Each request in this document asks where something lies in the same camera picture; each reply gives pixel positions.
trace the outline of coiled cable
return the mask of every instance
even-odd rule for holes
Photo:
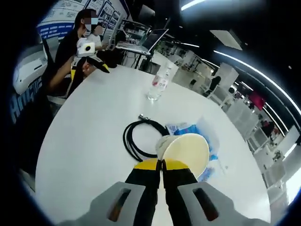
[[[143,161],[143,159],[138,155],[142,155],[147,158],[157,158],[156,154],[149,154],[140,150],[133,141],[133,130],[136,126],[146,123],[155,128],[162,136],[169,135],[169,132],[161,124],[156,121],[150,120],[149,118],[144,118],[143,115],[139,115],[139,121],[135,121],[129,124],[123,132],[123,144],[127,152],[137,161]]]

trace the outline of ceiling light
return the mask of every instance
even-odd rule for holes
[[[284,154],[284,159],[288,157],[288,155],[295,149],[297,144],[293,144],[293,146],[290,148],[290,150],[287,151],[287,153]]]
[[[268,112],[268,110],[263,107],[264,111],[266,112],[266,114],[268,114],[268,116],[272,119],[272,121],[274,122],[274,124],[277,126],[277,128],[280,130],[281,134],[283,135],[283,137],[285,137],[284,132],[282,131],[282,129],[280,128],[280,126],[278,125],[278,123],[275,121],[275,119],[273,118],[273,116]]]
[[[268,80],[270,83],[272,83],[278,90],[280,90],[280,92],[293,104],[293,106],[296,108],[296,110],[298,111],[299,115],[301,116],[301,110],[300,108],[298,107],[298,105],[294,102],[294,100],[280,87],[277,85],[277,83],[275,83],[272,79],[270,79],[268,76],[266,76],[264,73],[258,71],[256,68],[248,65],[247,63],[241,61],[241,60],[238,60],[236,59],[235,57],[232,57],[232,56],[229,56],[227,54],[224,54],[224,53],[221,53],[221,52],[218,52],[216,50],[214,50],[215,53],[218,53],[218,54],[221,54],[223,56],[226,56],[226,57],[229,57],[245,66],[247,66],[248,68],[251,68],[253,71],[257,72],[258,74],[260,74],[263,78],[265,78],[266,80]]]
[[[284,128],[286,129],[286,131],[288,132],[288,128],[286,127],[286,125],[284,124],[284,122],[281,120],[281,118],[279,117],[279,115],[276,114],[276,112],[274,111],[274,109],[266,102],[265,103],[271,110],[272,112],[277,116],[277,118],[279,119],[279,121],[281,121],[281,123],[283,124]]]
[[[220,68],[219,66],[215,65],[214,63],[211,63],[210,61],[207,61],[207,60],[205,60],[205,59],[202,59],[202,58],[201,58],[201,60],[203,60],[203,61],[205,61],[205,62],[207,62],[207,63],[210,63],[210,64],[212,64],[212,65],[214,65],[214,66],[216,66],[216,67]]]
[[[186,46],[194,46],[194,47],[199,47],[199,46],[197,46],[197,45],[192,45],[192,44],[188,44],[188,43],[181,43],[181,44],[183,44],[183,45],[186,45]]]
[[[190,8],[191,6],[194,6],[203,1],[205,1],[205,0],[193,0],[190,3],[187,3],[186,5],[182,6],[181,11],[186,10],[186,9]]]
[[[241,84],[243,84],[245,87],[247,87],[248,89],[254,91],[254,89],[252,89],[251,87],[249,87],[247,84],[245,84],[243,81],[240,82]]]

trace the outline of white camera device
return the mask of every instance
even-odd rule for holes
[[[95,54],[95,43],[80,38],[77,42],[77,57],[89,57]]]

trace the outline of ceiling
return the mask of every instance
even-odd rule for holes
[[[281,86],[301,108],[301,91],[297,82],[301,75],[301,42],[296,29],[296,24],[298,21],[300,24],[301,20],[298,13],[294,12],[297,1],[206,0],[181,11],[181,6],[190,1],[127,0],[127,3],[134,20],[142,4],[155,10],[154,23],[157,28],[162,28],[166,18],[169,18],[167,27],[170,35],[181,42],[199,46],[185,48],[190,48],[201,58],[216,65],[225,62],[240,68],[236,68],[240,74],[238,81],[244,81],[262,95],[288,127],[294,121],[282,103],[301,125],[300,115],[278,89],[248,67],[213,52],[217,50],[228,54],[258,69]],[[224,46],[210,30],[231,30],[241,41],[242,51]]]

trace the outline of white desk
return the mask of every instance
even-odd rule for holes
[[[256,161],[214,102],[170,83],[161,99],[151,104],[145,94],[153,75],[123,66],[110,71],[96,70],[84,80],[59,110],[44,139],[36,196],[55,223],[80,217],[95,197],[126,180],[136,161],[125,150],[122,134],[141,113],[163,125],[195,123],[201,115],[210,120],[220,138],[219,158],[225,172],[217,171],[209,183],[230,197],[241,214],[270,221],[269,198]],[[149,153],[155,153],[159,138],[146,125],[134,130],[137,146]],[[161,205],[164,195],[159,199],[153,225],[172,225]]]

